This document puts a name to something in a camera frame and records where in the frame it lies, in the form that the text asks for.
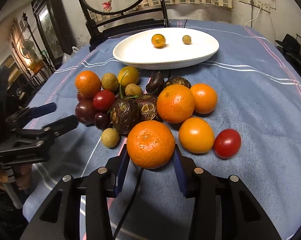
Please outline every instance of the black cable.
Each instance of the black cable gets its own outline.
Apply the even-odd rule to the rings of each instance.
[[[252,5],[252,17],[253,17],[253,9],[254,9],[254,1],[253,0],[251,0],[251,5]]]
[[[134,203],[135,197],[137,195],[138,187],[139,187],[139,184],[140,184],[140,181],[141,181],[141,176],[143,175],[143,171],[144,171],[144,168],[140,168],[140,171],[139,171],[138,177],[137,177],[137,182],[136,182],[135,190],[134,190],[134,192],[132,194],[132,198],[129,201],[129,203],[128,203],[127,207],[126,207],[126,210],[125,210],[122,218],[120,219],[120,221],[118,223],[118,226],[117,226],[117,228],[115,230],[114,239],[116,239],[116,237],[117,237],[117,235],[119,233],[119,230],[121,229],[121,227],[122,227],[122,225],[123,225],[123,223],[124,223],[124,221],[125,221],[128,213],[129,213],[129,210],[131,209],[132,204]]]

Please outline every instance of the white cable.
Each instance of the white cable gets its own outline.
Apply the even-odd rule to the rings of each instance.
[[[259,15],[259,13],[260,13],[260,10],[261,10],[261,7],[259,8],[259,11],[258,11],[258,14],[257,14],[256,18],[253,19],[253,20],[251,20],[251,21],[249,21],[249,22],[247,22],[244,26],[246,26],[247,24],[249,24],[249,23],[253,22],[254,20],[256,20],[257,17],[258,17],[258,15]]]

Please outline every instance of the oval plate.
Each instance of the oval plate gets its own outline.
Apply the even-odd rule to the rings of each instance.
[[[166,38],[166,46],[160,49],[151,43],[151,38],[157,33]],[[191,37],[191,44],[183,43],[184,35]],[[202,63],[218,49],[218,41],[207,33],[170,27],[152,29],[127,37],[115,46],[113,55],[125,65],[141,69],[173,69]]]

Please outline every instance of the orange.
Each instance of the orange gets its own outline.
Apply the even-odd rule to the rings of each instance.
[[[157,111],[159,116],[170,123],[180,123],[191,117],[195,100],[189,88],[183,85],[170,85],[158,96]]]
[[[93,98],[100,91],[101,83],[99,77],[90,70],[78,74],[75,79],[75,86],[83,98]]]
[[[190,88],[195,98],[195,112],[209,114],[217,105],[217,93],[206,84],[196,84]]]
[[[199,117],[192,117],[183,122],[178,137],[183,148],[191,153],[206,153],[214,145],[212,128]]]
[[[161,34],[155,34],[151,38],[151,43],[156,47],[156,48],[161,48],[162,46],[165,45],[166,39],[163,35]]]
[[[132,162],[145,169],[156,169],[172,158],[175,138],[169,128],[154,120],[134,126],[127,138]]]

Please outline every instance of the green stem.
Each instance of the green stem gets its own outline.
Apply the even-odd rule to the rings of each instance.
[[[122,80],[120,81],[120,84],[119,84],[119,94],[120,94],[121,99],[124,98],[124,96],[122,94],[122,82],[123,82],[124,76],[122,77]]]
[[[137,98],[138,96],[133,96],[133,97],[128,97],[128,98],[125,98],[125,99],[129,99],[129,98]]]

